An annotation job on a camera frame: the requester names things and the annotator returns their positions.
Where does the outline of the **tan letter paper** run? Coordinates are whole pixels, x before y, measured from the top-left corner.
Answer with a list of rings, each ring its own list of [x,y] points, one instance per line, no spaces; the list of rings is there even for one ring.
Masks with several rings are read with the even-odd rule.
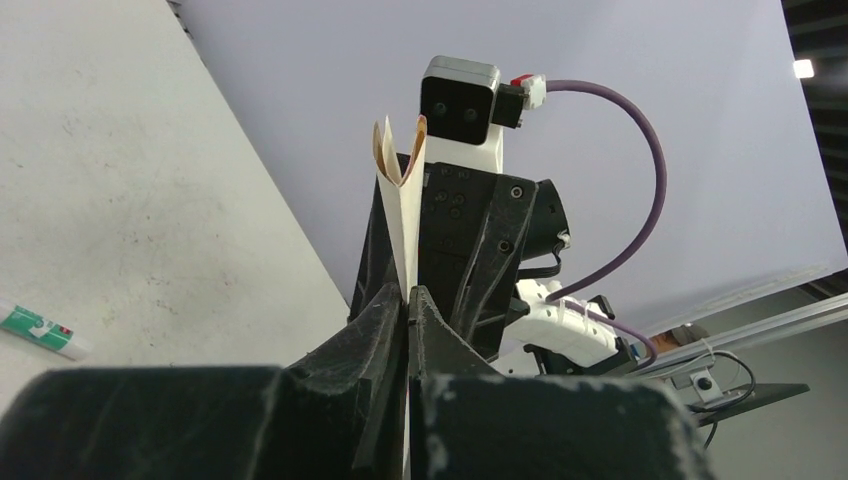
[[[375,124],[372,135],[377,181],[404,301],[418,284],[418,244],[428,126],[420,115],[405,168],[399,165],[390,120]]]

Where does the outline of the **aluminium frame rail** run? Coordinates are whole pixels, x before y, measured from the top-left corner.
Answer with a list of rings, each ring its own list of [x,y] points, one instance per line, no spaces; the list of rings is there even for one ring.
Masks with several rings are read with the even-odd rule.
[[[685,363],[711,351],[739,353],[846,319],[845,293],[825,298],[807,286],[785,290],[693,322],[707,331],[706,339],[660,354],[648,369]]]

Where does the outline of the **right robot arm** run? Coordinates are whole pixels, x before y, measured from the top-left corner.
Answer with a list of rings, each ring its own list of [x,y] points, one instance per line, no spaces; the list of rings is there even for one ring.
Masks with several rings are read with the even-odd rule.
[[[550,302],[559,266],[522,267],[565,247],[569,227],[552,182],[446,163],[414,168],[423,181],[416,281],[483,359],[516,341],[547,374],[634,369],[605,297]]]

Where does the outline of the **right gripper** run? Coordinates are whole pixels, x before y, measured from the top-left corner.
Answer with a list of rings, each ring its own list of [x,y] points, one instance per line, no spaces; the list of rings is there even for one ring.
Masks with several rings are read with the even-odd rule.
[[[554,183],[447,163],[424,171],[418,282],[444,321],[481,357],[499,354],[505,328],[528,313],[516,284],[561,271],[570,234]],[[350,303],[353,322],[397,271],[379,182]]]

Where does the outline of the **green white glue stick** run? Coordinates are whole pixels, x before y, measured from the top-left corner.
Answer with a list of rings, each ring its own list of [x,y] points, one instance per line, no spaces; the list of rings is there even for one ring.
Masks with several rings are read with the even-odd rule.
[[[1,300],[1,329],[74,361],[92,351],[92,345],[72,329],[6,300]]]

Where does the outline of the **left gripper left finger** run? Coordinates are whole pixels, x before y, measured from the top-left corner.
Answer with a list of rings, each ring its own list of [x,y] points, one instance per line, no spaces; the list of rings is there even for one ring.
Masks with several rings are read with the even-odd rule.
[[[400,289],[289,367],[54,370],[1,421],[5,479],[349,479],[398,475]]]

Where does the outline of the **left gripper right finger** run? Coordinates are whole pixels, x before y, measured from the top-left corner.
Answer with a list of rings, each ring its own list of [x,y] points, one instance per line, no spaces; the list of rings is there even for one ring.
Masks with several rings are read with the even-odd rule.
[[[669,388],[586,376],[505,376],[409,296],[413,479],[710,479],[695,422]]]

